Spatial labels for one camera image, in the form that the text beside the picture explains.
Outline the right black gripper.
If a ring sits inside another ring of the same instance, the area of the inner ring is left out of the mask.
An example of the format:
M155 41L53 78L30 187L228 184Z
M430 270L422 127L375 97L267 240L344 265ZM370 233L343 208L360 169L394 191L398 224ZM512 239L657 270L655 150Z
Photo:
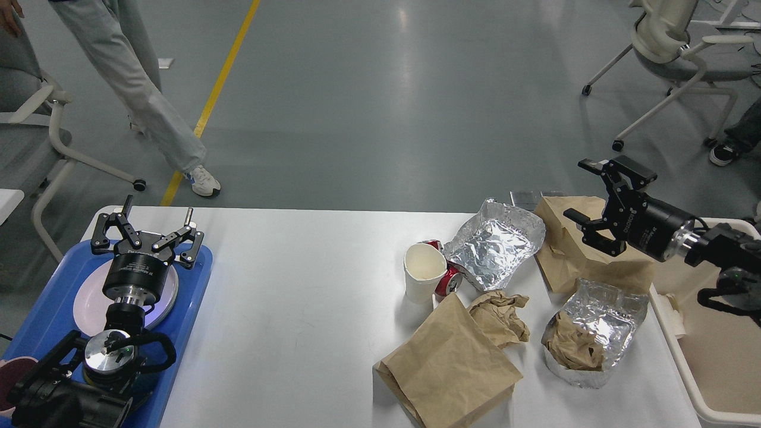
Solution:
M684 236L695 227L695 216L644 192L658 175L641 163L620 155L598 162L584 158L578 165L601 177L607 202L621 206L618 226L607 218L592 220L573 208L563 211L566 218L578 225L582 242L587 246L617 257L625 252L626 244L631 244L663 262L676 254Z

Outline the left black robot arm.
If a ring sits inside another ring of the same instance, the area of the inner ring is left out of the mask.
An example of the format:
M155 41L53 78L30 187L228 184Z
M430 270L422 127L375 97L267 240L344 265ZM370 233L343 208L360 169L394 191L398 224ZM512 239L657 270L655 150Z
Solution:
M188 209L136 230L131 200L98 214L2 357L3 427L157 427L211 276Z

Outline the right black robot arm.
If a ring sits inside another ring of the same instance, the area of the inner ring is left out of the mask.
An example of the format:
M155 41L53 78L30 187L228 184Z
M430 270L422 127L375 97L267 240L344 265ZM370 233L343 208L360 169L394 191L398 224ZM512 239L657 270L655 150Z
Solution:
M712 289L699 290L698 303L759 323L759 239L728 223L708 227L701 218L650 197L645 187L657 174L631 158L584 158L578 164L601 177L608 195L600 219L576 209L564 212L587 246L614 257L632 246L661 262L678 256L690 266L711 263L720 274Z

